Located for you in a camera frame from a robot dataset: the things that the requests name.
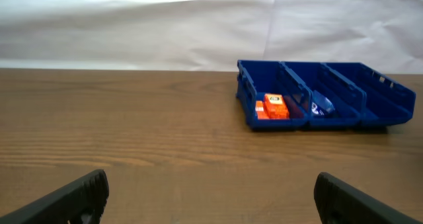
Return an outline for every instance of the white sheet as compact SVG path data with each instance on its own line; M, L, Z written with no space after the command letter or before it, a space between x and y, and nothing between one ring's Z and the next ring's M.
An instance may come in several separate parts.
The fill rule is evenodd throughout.
M0 67L236 71L237 59L423 73L423 0L0 0Z

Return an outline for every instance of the small orange item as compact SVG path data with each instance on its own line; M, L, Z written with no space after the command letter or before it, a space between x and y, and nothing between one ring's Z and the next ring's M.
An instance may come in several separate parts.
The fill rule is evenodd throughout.
M264 111L262 101L256 101L256 112L257 112L258 119L269 119L269 116L267 116L266 111Z
M289 119L289 111L280 94L265 94L264 109L270 119Z

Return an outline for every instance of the blue container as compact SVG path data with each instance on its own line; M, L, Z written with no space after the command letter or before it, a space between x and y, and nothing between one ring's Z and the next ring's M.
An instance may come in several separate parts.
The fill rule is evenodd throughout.
M282 62L295 72L311 91L327 97L334 105L333 116L314 116L309 109L311 127L352 127L360 122L365 92L353 82L319 62Z
M243 105L247 124L252 129L298 128L308 121L311 91L303 81L279 61L238 61L237 98ZM281 94L289 110L289 119L259 120L256 101L266 93Z
M325 63L367 94L362 126L402 124L412 118L416 93L362 63Z

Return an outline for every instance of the wooden tabletop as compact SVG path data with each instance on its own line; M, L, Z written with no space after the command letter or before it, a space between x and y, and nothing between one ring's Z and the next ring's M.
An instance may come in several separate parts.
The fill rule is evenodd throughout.
M254 133L236 75L0 69L0 215L103 168L102 224L320 223L327 171L423 221L421 96L385 130Z

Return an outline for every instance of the blue package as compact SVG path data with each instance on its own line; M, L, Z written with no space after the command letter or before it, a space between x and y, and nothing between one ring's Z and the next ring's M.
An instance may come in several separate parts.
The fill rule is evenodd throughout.
M314 116L328 117L335 112L333 103L318 91L313 91L313 101L311 103L311 111Z

